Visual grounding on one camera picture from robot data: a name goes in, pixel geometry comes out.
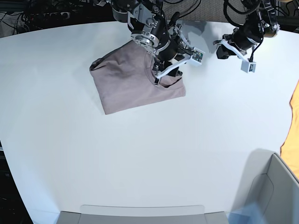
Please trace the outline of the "mauve pink T-shirt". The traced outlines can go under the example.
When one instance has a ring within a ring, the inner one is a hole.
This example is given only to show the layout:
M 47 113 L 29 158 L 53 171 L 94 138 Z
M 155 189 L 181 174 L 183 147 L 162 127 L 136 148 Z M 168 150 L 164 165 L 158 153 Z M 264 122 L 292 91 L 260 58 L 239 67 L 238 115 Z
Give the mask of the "mauve pink T-shirt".
M 89 71 L 106 115 L 186 94 L 182 76 L 164 76 L 154 84 L 154 59 L 129 41 L 94 61 Z

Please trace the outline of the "orange cloth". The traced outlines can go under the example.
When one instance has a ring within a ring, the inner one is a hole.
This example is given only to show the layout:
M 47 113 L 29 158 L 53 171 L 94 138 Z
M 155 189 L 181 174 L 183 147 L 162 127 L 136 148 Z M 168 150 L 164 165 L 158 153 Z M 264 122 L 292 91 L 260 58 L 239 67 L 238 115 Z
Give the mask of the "orange cloth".
M 295 176 L 299 178 L 299 83 L 293 92 L 290 107 L 292 109 L 291 126 L 281 147 L 280 156 Z

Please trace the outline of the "grey plastic bin right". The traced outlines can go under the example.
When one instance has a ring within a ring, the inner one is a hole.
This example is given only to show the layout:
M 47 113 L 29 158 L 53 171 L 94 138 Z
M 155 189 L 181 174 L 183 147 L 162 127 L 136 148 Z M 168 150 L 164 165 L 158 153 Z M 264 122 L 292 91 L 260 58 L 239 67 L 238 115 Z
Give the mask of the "grey plastic bin right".
M 250 203 L 264 208 L 267 224 L 299 222 L 299 180 L 279 155 L 273 154 L 266 173 L 254 178 L 245 205 Z

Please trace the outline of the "blue cloth in bin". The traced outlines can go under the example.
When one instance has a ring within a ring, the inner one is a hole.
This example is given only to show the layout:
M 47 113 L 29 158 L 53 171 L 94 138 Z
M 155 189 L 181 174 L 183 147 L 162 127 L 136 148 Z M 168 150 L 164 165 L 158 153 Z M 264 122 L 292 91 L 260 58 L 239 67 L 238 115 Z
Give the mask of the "blue cloth in bin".
M 266 224 L 264 220 L 264 208 L 257 203 L 250 203 L 239 210 L 228 214 L 229 224 Z

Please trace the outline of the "grey tray bottom edge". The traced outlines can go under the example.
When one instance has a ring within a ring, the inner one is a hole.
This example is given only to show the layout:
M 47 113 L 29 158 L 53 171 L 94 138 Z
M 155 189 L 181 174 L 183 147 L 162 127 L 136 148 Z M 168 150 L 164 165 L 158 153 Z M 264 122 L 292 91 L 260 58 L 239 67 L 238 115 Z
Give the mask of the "grey tray bottom edge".
M 115 207 L 82 205 L 80 212 L 61 211 L 58 224 L 227 224 L 223 211 L 205 213 L 202 205 Z

